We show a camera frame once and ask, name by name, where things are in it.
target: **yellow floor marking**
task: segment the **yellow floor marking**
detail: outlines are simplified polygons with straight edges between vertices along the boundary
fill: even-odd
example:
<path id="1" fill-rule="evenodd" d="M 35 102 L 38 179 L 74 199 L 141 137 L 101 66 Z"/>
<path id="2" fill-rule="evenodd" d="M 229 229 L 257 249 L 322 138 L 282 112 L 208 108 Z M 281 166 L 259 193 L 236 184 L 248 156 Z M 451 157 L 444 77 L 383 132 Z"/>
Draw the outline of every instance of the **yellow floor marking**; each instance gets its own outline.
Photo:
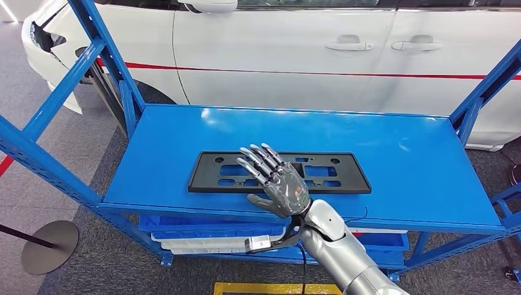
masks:
<path id="1" fill-rule="evenodd" d="M 302 284 L 222 283 L 217 281 L 213 295 L 237 294 L 300 294 Z M 333 284 L 306 284 L 306 294 L 342 295 Z"/>

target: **car window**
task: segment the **car window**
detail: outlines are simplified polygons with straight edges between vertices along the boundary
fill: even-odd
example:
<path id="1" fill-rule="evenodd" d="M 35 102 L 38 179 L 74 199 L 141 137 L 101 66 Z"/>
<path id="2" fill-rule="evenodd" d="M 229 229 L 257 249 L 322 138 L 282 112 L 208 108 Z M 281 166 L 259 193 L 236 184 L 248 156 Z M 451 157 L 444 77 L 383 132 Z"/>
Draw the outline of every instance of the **car window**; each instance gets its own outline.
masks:
<path id="1" fill-rule="evenodd" d="M 98 4 L 110 4 L 149 9 L 178 10 L 177 0 L 94 0 Z"/>
<path id="2" fill-rule="evenodd" d="M 247 7 L 375 7 L 381 0 L 238 0 L 238 8 Z"/>
<path id="3" fill-rule="evenodd" d="M 472 6 L 521 7 L 520 0 L 474 0 Z"/>
<path id="4" fill-rule="evenodd" d="M 521 7 L 521 0 L 401 0 L 399 7 Z"/>

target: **robot finger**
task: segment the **robot finger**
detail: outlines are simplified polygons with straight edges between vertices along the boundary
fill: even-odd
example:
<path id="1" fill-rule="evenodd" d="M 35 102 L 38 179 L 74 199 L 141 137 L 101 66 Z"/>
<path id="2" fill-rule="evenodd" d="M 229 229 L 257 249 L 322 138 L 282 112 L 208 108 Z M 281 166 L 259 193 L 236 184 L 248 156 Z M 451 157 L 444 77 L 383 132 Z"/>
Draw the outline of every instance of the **robot finger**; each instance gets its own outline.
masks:
<path id="1" fill-rule="evenodd" d="M 250 144 L 249 148 L 257 155 L 261 157 L 261 159 L 268 164 L 268 166 L 273 169 L 273 171 L 277 171 L 278 164 L 273 160 L 268 153 L 266 153 L 263 149 L 256 146 L 255 144 Z"/>
<path id="2" fill-rule="evenodd" d="M 262 143 L 260 144 L 262 148 L 272 156 L 272 158 L 277 162 L 278 165 L 283 165 L 284 160 L 278 155 L 276 151 L 274 151 L 269 145 Z"/>
<path id="3" fill-rule="evenodd" d="M 261 172 L 258 172 L 257 169 L 250 165 L 245 159 L 237 158 L 237 164 L 245 167 L 246 170 L 261 184 L 261 186 L 264 186 L 268 182 L 268 179 L 266 179 Z"/>
<path id="4" fill-rule="evenodd" d="M 252 151 L 246 149 L 245 147 L 241 147 L 241 152 L 245 156 L 249 157 L 255 163 L 255 165 L 257 165 L 257 167 L 260 168 L 264 176 L 268 178 L 271 177 L 273 170 L 270 167 L 268 167 L 261 159 L 259 159 L 259 157 L 257 157 Z"/>

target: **silver robotic arm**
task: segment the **silver robotic arm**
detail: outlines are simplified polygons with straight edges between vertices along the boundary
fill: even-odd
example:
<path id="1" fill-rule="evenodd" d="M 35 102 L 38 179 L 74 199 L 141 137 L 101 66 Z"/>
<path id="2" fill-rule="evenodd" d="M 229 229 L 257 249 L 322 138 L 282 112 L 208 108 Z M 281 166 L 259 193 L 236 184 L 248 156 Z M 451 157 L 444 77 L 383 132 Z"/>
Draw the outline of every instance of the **silver robotic arm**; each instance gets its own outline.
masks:
<path id="1" fill-rule="evenodd" d="M 238 158 L 262 185 L 270 200 L 249 194 L 248 200 L 281 218 L 292 218 L 290 229 L 278 241 L 269 236 L 245 241 L 249 253 L 294 245 L 302 246 L 326 272 L 344 295 L 408 295 L 381 272 L 367 255 L 340 215 L 324 200 L 312 200 L 304 180 L 289 162 L 285 162 L 267 144 L 252 144 L 241 152 L 251 161 Z M 291 230 L 298 226 L 296 235 Z"/>

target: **blue shelving unit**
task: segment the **blue shelving unit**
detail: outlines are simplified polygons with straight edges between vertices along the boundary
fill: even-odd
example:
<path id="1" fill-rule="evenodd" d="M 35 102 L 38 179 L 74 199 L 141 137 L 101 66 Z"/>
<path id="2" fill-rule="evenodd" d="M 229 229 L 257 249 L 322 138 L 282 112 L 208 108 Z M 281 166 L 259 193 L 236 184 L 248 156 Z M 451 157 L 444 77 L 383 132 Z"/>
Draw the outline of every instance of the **blue shelving unit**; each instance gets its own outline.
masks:
<path id="1" fill-rule="evenodd" d="M 367 207 L 367 218 L 350 226 L 421 231 L 406 261 L 402 251 L 368 250 L 394 277 L 521 232 L 521 212 L 513 213 L 507 205 L 521 194 L 521 186 L 489 200 L 464 151 L 480 109 L 521 69 L 521 41 L 450 116 L 147 104 L 93 1 L 69 3 L 92 43 L 23 130 L 0 116 L 0 149 L 156 254 L 161 265 L 171 265 L 172 253 L 128 221 L 125 213 L 285 222 L 251 205 L 245 194 L 187 191 L 200 151 L 236 151 L 249 143 L 269 142 L 279 151 L 354 152 L 372 193 L 314 198 L 327 200 L 345 220 L 364 215 Z M 106 195 L 98 195 L 36 144 L 97 56 L 119 87 L 130 139 Z M 266 125 L 277 125 L 283 132 L 267 138 Z M 424 253 L 430 233 L 436 231 L 465 235 Z M 209 256 L 301 262 L 297 248 Z"/>

